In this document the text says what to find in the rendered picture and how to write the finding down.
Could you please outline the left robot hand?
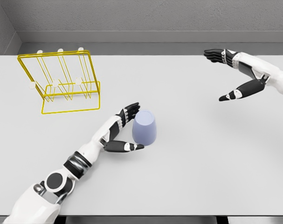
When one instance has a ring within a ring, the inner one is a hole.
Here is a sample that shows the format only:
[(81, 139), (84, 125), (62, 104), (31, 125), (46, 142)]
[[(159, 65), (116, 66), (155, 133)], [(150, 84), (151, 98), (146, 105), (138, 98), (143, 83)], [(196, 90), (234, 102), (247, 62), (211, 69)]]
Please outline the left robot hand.
[(143, 149), (144, 145), (142, 144), (115, 140), (126, 124), (135, 119), (139, 109), (139, 102), (124, 107), (119, 113), (110, 117), (100, 127), (100, 129), (92, 137), (92, 140), (99, 142), (101, 148), (106, 152), (127, 153)]

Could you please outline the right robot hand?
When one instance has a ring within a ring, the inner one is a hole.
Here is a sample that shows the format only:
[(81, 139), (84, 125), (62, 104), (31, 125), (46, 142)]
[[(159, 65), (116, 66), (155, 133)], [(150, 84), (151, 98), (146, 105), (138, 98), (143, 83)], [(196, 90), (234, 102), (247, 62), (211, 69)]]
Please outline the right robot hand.
[(266, 83), (281, 73), (278, 67), (244, 52), (228, 49), (207, 49), (204, 51), (204, 56), (213, 63), (222, 63), (237, 69), (252, 79), (227, 95), (221, 96), (219, 101), (246, 98), (263, 91)]

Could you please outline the lavender blue cup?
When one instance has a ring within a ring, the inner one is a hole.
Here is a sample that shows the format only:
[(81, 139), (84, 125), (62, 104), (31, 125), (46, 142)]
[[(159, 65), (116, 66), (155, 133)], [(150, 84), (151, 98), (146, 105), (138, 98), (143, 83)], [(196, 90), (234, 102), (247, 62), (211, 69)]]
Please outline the lavender blue cup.
[(149, 110), (139, 111), (133, 121), (132, 137), (138, 144), (148, 146), (156, 140), (157, 129), (153, 113)]

